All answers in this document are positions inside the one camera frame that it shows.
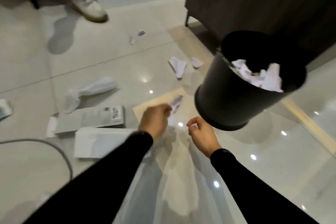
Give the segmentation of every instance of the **white plastic bag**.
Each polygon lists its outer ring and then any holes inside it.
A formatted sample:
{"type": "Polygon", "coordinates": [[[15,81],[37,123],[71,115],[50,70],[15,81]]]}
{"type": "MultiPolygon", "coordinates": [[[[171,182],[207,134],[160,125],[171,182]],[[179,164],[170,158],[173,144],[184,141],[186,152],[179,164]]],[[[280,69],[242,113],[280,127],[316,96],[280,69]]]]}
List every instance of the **white plastic bag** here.
{"type": "Polygon", "coordinates": [[[98,93],[103,93],[117,87],[117,83],[110,76],[104,76],[94,83],[86,86],[80,90],[69,90],[68,95],[65,97],[66,113],[71,113],[77,109],[81,100],[81,96],[89,96],[98,93]]]}

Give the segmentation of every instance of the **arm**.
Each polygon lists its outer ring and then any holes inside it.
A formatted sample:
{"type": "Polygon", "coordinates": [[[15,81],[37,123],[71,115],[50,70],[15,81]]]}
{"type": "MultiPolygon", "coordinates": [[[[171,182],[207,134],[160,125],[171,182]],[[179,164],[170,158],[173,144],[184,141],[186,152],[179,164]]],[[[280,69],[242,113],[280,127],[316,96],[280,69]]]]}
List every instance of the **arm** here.
{"type": "Polygon", "coordinates": [[[211,154],[212,166],[221,175],[247,223],[317,223],[291,201],[276,192],[224,149],[211,154]]]}
{"type": "Polygon", "coordinates": [[[222,149],[205,120],[191,119],[187,126],[196,147],[210,158],[221,175],[247,223],[300,222],[317,223],[296,205],[276,192],[239,163],[228,150],[222,149]]]}
{"type": "Polygon", "coordinates": [[[144,155],[166,129],[170,110],[166,104],[148,108],[138,132],[61,188],[24,224],[111,224],[144,155]]]}

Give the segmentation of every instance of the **black sleeve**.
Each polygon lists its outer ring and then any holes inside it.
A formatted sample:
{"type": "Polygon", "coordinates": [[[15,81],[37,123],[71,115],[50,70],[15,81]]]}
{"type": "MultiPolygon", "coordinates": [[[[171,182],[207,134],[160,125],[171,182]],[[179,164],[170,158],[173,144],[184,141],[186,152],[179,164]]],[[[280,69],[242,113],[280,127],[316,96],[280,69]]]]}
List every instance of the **black sleeve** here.
{"type": "Polygon", "coordinates": [[[216,150],[210,160],[247,223],[317,223],[247,170],[228,150],[216,150]]]}
{"type": "Polygon", "coordinates": [[[117,149],[61,188],[24,223],[111,224],[152,144],[150,134],[133,133],[117,149]]]}

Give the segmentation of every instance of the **hand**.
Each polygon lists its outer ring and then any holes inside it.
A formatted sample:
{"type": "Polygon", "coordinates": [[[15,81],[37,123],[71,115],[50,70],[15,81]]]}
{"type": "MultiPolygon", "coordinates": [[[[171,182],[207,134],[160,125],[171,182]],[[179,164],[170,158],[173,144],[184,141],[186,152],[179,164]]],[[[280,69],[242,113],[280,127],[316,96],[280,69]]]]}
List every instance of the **hand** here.
{"type": "Polygon", "coordinates": [[[168,104],[148,107],[142,115],[139,131],[149,133],[153,140],[165,132],[172,108],[168,104]]]}
{"type": "Polygon", "coordinates": [[[217,141],[217,137],[213,128],[205,120],[200,117],[192,118],[187,123],[189,135],[191,135],[192,141],[196,147],[208,158],[211,154],[222,147],[217,141]],[[191,126],[197,123],[198,128],[191,126]]]}

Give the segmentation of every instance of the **shoe sole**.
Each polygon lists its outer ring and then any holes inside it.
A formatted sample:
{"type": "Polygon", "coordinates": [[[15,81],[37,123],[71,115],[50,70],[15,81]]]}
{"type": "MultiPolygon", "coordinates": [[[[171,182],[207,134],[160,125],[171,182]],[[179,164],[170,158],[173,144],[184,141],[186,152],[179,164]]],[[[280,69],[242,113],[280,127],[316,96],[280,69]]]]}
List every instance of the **shoe sole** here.
{"type": "Polygon", "coordinates": [[[72,7],[75,11],[80,13],[84,18],[86,18],[88,21],[91,21],[91,22],[106,22],[109,19],[107,14],[105,14],[101,18],[95,18],[95,17],[91,17],[87,14],[84,14],[74,3],[72,4],[72,7]]]}

